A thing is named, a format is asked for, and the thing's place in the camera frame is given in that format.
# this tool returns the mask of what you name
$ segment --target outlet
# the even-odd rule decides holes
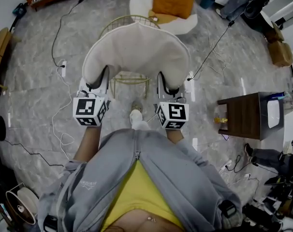
[[[64,65],[64,68],[61,68],[61,76],[65,77],[66,76],[66,66],[67,66],[67,61],[63,61],[62,65]]]

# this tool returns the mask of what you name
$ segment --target gray hoodie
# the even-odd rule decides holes
[[[63,176],[40,198],[38,223],[58,219],[58,231],[100,231],[110,204],[134,162],[151,180],[187,231],[239,226],[241,202],[215,167],[183,139],[171,143],[156,131],[122,129],[106,136],[88,162],[69,161]],[[237,212],[224,216],[219,205],[231,201]]]

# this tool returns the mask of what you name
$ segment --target gray marble floor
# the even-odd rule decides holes
[[[9,60],[5,76],[8,91],[0,97],[0,115],[8,126],[7,140],[22,143],[30,152],[41,153],[50,164],[64,164],[66,158],[61,152],[58,139],[53,135],[52,116],[69,102],[68,89],[56,75],[51,58],[51,46],[59,27],[59,19],[68,13],[78,0],[64,0],[38,10],[29,9],[19,21],[15,35],[22,39]],[[196,0],[193,11],[198,16],[197,26],[188,34],[179,36],[191,53],[191,71],[195,72],[202,61],[225,31],[228,22],[222,20],[214,8],[203,9]],[[111,20],[129,14],[129,0],[85,0],[64,17],[55,43],[56,62],[67,60],[65,81],[70,85],[71,95],[77,90],[83,60],[97,41],[99,33]],[[182,130],[186,139],[220,170],[229,160],[234,162],[240,154],[240,166],[245,164],[242,138],[230,137],[228,141],[218,134],[213,119],[224,112],[216,105],[219,99],[249,94],[257,91],[284,91],[291,76],[289,68],[279,68],[271,63],[267,43],[263,36],[251,30],[242,19],[227,30],[224,37],[204,64],[204,68],[190,83],[188,93],[190,121]],[[144,85],[117,85],[116,98],[109,92],[111,108],[103,122],[103,136],[130,127],[128,119],[132,100],[141,98],[146,120],[154,114],[156,82],[146,100],[143,99]],[[74,138],[74,143],[64,146],[73,157],[82,139],[84,128],[72,118],[72,107],[63,109],[54,118],[58,137],[63,132]],[[163,130],[157,118],[150,121],[152,129]],[[70,138],[64,136],[64,142]],[[254,146],[260,142],[252,140]],[[38,195],[43,187],[51,184],[61,167],[48,166],[40,157],[30,156],[19,146],[0,142],[3,162],[13,168],[16,177],[33,189]],[[271,174],[249,166],[238,174],[224,171],[222,177],[236,191],[245,203],[255,192],[257,181],[247,180],[244,174],[266,180]],[[264,191],[259,186],[256,196]]]

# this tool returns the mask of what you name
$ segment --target dark wooden cabinet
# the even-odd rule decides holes
[[[254,94],[219,100],[218,105],[227,105],[227,129],[219,134],[262,140],[284,126],[283,101],[279,100],[279,123],[269,128],[267,103],[272,93]]]

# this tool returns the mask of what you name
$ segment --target foot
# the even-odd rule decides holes
[[[245,151],[246,155],[249,158],[249,162],[251,162],[252,158],[253,158],[253,155],[252,155],[253,154],[253,149],[251,148],[251,146],[248,143],[246,143],[244,145],[244,151]]]
[[[223,18],[223,16],[222,16],[221,13],[220,13],[220,9],[216,9],[215,12],[216,12],[220,17]]]

